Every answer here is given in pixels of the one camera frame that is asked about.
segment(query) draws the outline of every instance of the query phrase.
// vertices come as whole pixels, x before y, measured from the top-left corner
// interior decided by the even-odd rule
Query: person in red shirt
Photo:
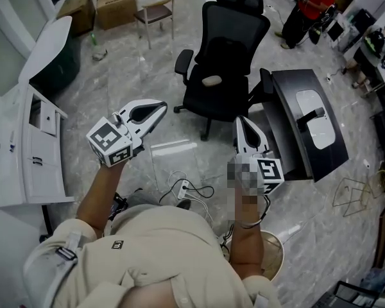
[[[282,32],[275,35],[284,38],[281,44],[284,49],[293,49],[299,43],[312,25],[318,22],[321,13],[325,12],[334,0],[299,0],[288,17]]]

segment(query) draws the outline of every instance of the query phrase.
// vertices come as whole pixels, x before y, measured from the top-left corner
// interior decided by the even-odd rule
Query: fiducial marker cube
[[[271,194],[284,182],[281,161],[277,158],[255,158],[264,179],[265,195]]]
[[[92,127],[86,137],[93,152],[108,167],[133,156],[133,144],[128,129],[124,125],[116,127],[105,117]]]

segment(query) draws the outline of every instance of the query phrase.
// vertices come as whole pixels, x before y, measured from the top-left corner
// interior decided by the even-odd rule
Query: backpack
[[[378,58],[381,58],[382,49],[385,44],[385,37],[379,29],[370,33],[365,39],[366,47]]]

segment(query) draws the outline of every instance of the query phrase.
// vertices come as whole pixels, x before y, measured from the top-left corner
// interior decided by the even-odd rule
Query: red shirt
[[[325,6],[330,6],[334,3],[335,0],[310,0],[310,2],[317,4],[318,6],[323,3]],[[309,19],[317,19],[320,16],[320,11],[308,4],[303,3],[302,1],[298,2],[298,7],[300,7],[301,12],[307,16]]]

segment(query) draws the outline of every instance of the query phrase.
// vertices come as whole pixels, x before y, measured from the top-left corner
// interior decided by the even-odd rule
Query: person
[[[325,12],[334,0],[299,0],[289,15],[282,32],[275,35],[285,39],[281,44],[284,49],[293,49],[309,31],[311,26],[318,22],[321,13]]]
[[[280,307],[262,276],[259,227],[235,223],[228,262],[200,215],[137,191],[103,237],[125,164],[102,165],[76,219],[61,223],[27,259],[23,275],[33,307],[250,308],[259,298],[262,307]],[[235,219],[259,219],[257,197],[239,188]]]
[[[372,33],[381,32],[384,37],[381,42],[381,47],[377,53],[368,46],[367,39],[370,38]],[[347,71],[360,68],[358,80],[352,84],[354,89],[364,85],[367,79],[374,79],[377,77],[376,68],[379,63],[385,57],[385,27],[382,29],[380,26],[370,26],[363,35],[363,40],[354,57],[346,63],[345,68],[342,70],[342,74],[346,74]]]

